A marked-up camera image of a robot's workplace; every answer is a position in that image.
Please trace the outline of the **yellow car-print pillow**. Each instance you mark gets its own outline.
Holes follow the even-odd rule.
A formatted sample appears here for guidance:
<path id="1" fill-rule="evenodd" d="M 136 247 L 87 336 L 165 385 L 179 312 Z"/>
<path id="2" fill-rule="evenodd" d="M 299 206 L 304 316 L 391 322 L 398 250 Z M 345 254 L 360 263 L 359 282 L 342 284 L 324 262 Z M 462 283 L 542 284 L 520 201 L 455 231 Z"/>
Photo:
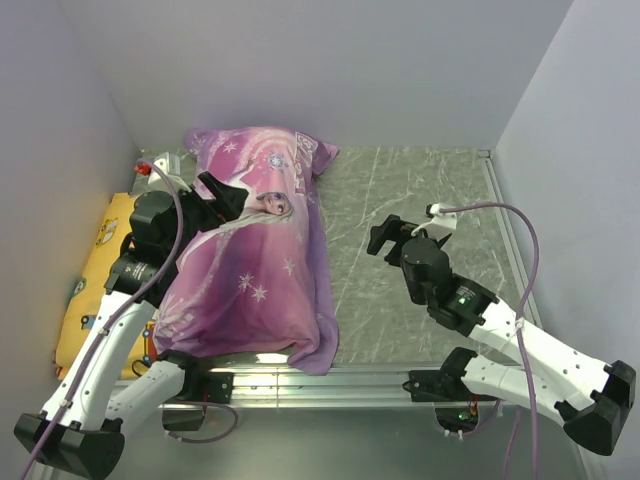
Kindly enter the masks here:
<path id="1" fill-rule="evenodd" d="M 135 198 L 127 193 L 115 194 L 100 222 L 92 250 L 63 317 L 54 356 L 60 380 L 68 373 L 97 318 L 111 266 L 120 255 L 122 241 L 131 232 L 129 217 L 134 201 Z"/>

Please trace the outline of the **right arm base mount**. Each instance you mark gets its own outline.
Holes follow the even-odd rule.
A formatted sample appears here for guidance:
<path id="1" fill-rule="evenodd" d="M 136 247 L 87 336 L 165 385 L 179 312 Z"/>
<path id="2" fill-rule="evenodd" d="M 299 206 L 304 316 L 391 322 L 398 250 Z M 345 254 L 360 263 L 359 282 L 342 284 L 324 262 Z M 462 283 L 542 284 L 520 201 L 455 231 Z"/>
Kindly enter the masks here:
<path id="1" fill-rule="evenodd" d="M 443 434 L 459 440 L 480 433 L 501 415 L 500 400 L 471 393 L 459 379 L 437 370 L 410 370 L 402 389 L 412 403 L 432 404 Z"/>

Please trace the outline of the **purple princess pillowcase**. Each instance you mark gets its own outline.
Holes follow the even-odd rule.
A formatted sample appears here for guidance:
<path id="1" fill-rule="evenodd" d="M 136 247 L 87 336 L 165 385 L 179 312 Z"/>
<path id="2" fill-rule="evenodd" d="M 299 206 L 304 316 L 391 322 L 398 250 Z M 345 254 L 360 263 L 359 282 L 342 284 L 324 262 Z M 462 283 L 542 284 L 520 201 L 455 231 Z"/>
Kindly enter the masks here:
<path id="1" fill-rule="evenodd" d="M 246 190 L 240 217 L 197 234 L 158 312 L 158 352 L 197 357 L 286 351 L 327 373 L 339 343 L 326 236 L 314 179 L 336 146 L 284 127 L 194 129 L 199 172 Z"/>

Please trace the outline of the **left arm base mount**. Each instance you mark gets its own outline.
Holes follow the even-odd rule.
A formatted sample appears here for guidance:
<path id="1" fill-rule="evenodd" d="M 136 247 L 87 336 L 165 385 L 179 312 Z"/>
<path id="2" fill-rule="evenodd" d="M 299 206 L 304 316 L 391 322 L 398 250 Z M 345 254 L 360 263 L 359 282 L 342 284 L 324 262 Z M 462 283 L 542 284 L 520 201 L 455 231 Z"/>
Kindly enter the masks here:
<path id="1" fill-rule="evenodd" d="M 197 432 L 208 414 L 220 411 L 235 427 L 238 413 L 230 406 L 234 375 L 230 372 L 205 371 L 185 381 L 179 393 L 162 406 L 162 427 L 170 434 Z"/>

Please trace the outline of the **aluminium front rail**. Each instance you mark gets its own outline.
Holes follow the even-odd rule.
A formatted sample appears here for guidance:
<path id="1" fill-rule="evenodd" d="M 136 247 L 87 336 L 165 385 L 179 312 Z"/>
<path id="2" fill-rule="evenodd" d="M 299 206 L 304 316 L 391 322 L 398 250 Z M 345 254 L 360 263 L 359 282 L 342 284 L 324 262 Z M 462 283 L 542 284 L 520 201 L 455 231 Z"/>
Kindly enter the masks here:
<path id="1" fill-rule="evenodd" d="M 435 377 L 437 365 L 339 364 L 324 376 L 305 374 L 284 364 L 236 364 L 212 368 L 216 383 L 235 409 L 403 408 L 414 403 L 404 386 L 413 371 Z"/>

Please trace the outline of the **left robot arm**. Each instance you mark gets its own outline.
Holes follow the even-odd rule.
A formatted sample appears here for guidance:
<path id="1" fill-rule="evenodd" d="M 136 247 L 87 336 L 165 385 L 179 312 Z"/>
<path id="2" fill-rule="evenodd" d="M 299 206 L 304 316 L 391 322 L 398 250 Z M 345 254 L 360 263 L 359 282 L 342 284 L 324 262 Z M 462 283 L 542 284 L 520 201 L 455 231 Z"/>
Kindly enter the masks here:
<path id="1" fill-rule="evenodd" d="M 230 400 L 231 377 L 210 375 L 195 356 L 167 350 L 147 372 L 119 393 L 113 391 L 128 355 L 177 276 L 176 259 L 199 233 L 216 233 L 240 217 L 248 193 L 208 172 L 192 186 L 149 191 L 137 197 L 119 257 L 88 336 L 69 372 L 39 413 L 24 413 L 14 427 L 17 440 L 39 462 L 84 479 L 105 479 L 115 469 L 125 440 L 160 405 L 177 401 L 205 407 L 207 383 Z"/>

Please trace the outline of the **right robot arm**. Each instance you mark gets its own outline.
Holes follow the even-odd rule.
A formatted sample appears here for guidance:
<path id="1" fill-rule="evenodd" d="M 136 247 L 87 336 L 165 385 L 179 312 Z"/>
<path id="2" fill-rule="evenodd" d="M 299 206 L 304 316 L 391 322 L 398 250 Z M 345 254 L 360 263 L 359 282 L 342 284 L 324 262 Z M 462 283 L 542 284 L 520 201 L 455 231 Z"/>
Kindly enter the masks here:
<path id="1" fill-rule="evenodd" d="M 635 401 L 636 372 L 564 344 L 519 319 L 495 293 L 453 272 L 442 247 L 455 231 L 453 214 L 422 225 L 397 215 L 370 230 L 367 252 L 393 246 L 385 261 L 401 269 L 411 301 L 440 326 L 512 360 L 507 366 L 457 347 L 429 374 L 412 370 L 403 385 L 415 402 L 473 397 L 531 407 L 559 424 L 571 440 L 601 456 L 613 454 Z"/>

